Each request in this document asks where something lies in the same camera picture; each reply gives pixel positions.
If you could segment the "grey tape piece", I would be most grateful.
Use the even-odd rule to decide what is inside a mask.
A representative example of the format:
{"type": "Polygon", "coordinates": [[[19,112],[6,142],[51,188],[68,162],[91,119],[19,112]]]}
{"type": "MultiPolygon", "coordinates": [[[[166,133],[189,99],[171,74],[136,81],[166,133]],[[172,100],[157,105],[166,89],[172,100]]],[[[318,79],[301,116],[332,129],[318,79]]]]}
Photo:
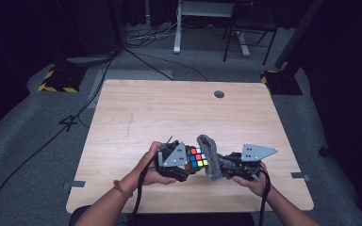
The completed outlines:
{"type": "Polygon", "coordinates": [[[64,190],[71,190],[72,188],[83,188],[85,186],[85,181],[72,181],[65,182],[62,186],[64,190]]]}
{"type": "Polygon", "coordinates": [[[304,179],[306,182],[311,181],[311,178],[307,174],[304,174],[302,172],[292,172],[291,177],[293,179],[304,179]]]}

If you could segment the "person's dark clothing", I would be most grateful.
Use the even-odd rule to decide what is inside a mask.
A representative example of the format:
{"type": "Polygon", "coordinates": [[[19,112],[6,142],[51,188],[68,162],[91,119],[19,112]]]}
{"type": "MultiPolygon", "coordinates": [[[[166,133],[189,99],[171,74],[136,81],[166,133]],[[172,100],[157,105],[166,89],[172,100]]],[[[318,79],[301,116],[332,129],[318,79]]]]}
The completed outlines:
{"type": "Polygon", "coordinates": [[[250,213],[138,214],[126,226],[255,226],[250,213]]]}

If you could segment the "person's left hand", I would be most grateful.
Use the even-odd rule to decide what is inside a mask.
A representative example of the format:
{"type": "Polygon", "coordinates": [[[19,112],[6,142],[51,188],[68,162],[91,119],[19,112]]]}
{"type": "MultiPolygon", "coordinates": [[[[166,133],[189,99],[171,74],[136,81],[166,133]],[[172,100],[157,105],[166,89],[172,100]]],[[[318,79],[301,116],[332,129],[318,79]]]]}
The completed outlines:
{"type": "Polygon", "coordinates": [[[139,180],[141,174],[144,175],[142,182],[144,186],[152,184],[169,185],[176,182],[174,178],[163,177],[155,170],[153,159],[160,146],[160,142],[154,141],[149,150],[142,156],[136,167],[134,167],[131,171],[131,175],[136,181],[139,180]]]}

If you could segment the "person's right hand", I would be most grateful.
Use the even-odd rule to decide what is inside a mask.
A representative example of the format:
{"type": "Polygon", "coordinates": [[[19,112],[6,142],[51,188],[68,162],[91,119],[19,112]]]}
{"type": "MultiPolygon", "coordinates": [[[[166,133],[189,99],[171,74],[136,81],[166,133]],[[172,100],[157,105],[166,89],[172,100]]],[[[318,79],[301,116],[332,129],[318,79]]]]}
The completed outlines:
{"type": "Polygon", "coordinates": [[[268,171],[264,163],[261,163],[260,168],[262,169],[262,172],[260,173],[260,178],[258,181],[248,181],[238,176],[234,176],[232,180],[240,186],[248,187],[254,194],[259,197],[269,197],[273,191],[273,188],[271,183],[266,182],[266,175],[268,174],[268,171]]]}

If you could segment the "grey fluffy cloth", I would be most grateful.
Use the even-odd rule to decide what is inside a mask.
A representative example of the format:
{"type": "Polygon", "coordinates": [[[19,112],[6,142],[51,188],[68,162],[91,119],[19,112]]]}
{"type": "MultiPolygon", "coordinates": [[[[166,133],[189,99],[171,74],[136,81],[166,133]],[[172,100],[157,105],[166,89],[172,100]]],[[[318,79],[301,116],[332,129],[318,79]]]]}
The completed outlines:
{"type": "Polygon", "coordinates": [[[220,181],[223,178],[226,178],[227,180],[231,179],[231,176],[224,167],[233,167],[234,163],[217,153],[216,142],[207,135],[198,136],[197,142],[208,161],[206,176],[213,182],[220,181]]]}

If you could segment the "multicoloured puzzle cube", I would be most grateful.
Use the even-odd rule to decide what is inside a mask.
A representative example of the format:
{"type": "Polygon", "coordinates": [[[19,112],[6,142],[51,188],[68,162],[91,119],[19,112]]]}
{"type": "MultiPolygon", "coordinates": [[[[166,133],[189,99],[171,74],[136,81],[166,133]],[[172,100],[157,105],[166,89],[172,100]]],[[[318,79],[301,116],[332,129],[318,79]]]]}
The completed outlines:
{"type": "Polygon", "coordinates": [[[208,161],[206,159],[206,155],[203,153],[203,151],[198,148],[197,152],[187,151],[187,160],[188,163],[186,165],[187,167],[207,167],[208,161]]]}

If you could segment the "black metal chair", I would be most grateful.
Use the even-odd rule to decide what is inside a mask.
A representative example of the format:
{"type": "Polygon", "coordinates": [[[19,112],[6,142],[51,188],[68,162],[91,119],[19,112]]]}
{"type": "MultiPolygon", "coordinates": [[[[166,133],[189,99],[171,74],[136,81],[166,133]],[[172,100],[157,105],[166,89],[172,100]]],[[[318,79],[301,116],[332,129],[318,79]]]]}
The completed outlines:
{"type": "Polygon", "coordinates": [[[226,39],[223,61],[226,61],[233,33],[261,34],[256,47],[266,48],[262,65],[265,65],[276,37],[278,25],[274,11],[265,0],[239,0],[234,4],[228,26],[222,35],[226,39]]]}

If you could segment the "black yellow striped stand base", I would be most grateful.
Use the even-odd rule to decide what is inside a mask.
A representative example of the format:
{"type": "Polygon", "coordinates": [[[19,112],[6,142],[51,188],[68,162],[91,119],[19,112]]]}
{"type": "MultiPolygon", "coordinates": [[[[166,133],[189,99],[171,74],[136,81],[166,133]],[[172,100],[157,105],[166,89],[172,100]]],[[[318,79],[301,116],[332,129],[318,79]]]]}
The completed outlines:
{"type": "Polygon", "coordinates": [[[69,69],[60,69],[53,66],[44,76],[38,91],[51,92],[70,92],[80,91],[80,85],[84,79],[87,68],[70,67],[69,69]]]}
{"type": "Polygon", "coordinates": [[[260,81],[271,95],[301,96],[303,93],[294,76],[285,75],[283,72],[267,70],[260,73],[260,81]]]}

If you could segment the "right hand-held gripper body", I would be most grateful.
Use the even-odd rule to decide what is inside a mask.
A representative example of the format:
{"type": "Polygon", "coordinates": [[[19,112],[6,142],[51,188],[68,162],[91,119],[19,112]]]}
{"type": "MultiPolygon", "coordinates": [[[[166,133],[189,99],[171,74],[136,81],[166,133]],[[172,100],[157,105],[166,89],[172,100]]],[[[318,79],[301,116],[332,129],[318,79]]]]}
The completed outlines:
{"type": "Polygon", "coordinates": [[[238,176],[248,181],[259,181],[261,160],[277,152],[271,147],[244,144],[240,153],[232,152],[224,157],[232,162],[224,166],[224,176],[227,179],[238,176]]]}

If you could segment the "grey slanted stand pole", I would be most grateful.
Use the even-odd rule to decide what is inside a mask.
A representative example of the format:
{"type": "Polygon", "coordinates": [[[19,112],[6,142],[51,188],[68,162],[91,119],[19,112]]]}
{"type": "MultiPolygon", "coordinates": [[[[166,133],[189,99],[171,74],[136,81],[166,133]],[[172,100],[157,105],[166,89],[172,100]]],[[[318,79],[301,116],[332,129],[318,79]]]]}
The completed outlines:
{"type": "Polygon", "coordinates": [[[296,29],[289,39],[284,50],[277,58],[274,63],[274,67],[281,69],[286,62],[290,62],[293,52],[296,50],[299,41],[303,38],[303,35],[306,29],[310,26],[314,17],[320,10],[324,0],[311,0],[311,3],[308,5],[304,15],[302,16],[299,24],[296,26],[296,29]]]}

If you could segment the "white desk frame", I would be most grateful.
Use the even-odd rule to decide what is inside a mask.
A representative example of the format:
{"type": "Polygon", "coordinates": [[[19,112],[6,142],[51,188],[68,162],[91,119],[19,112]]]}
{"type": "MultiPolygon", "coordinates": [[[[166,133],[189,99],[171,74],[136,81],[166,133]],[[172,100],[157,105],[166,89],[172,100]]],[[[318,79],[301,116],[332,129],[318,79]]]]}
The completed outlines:
{"type": "Polygon", "coordinates": [[[203,16],[229,18],[232,13],[232,3],[215,3],[204,0],[177,0],[176,31],[173,44],[173,52],[181,52],[182,19],[184,16],[203,16]]]}

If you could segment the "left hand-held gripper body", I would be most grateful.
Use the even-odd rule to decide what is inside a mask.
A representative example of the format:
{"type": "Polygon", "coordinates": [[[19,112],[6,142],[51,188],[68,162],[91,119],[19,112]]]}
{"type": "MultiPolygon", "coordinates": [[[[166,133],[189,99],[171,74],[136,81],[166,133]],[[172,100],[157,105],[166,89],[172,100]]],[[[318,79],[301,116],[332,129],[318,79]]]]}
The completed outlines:
{"type": "Polygon", "coordinates": [[[174,178],[178,182],[185,182],[189,172],[185,169],[188,164],[186,145],[175,140],[159,146],[156,152],[156,171],[163,177],[174,178]]]}

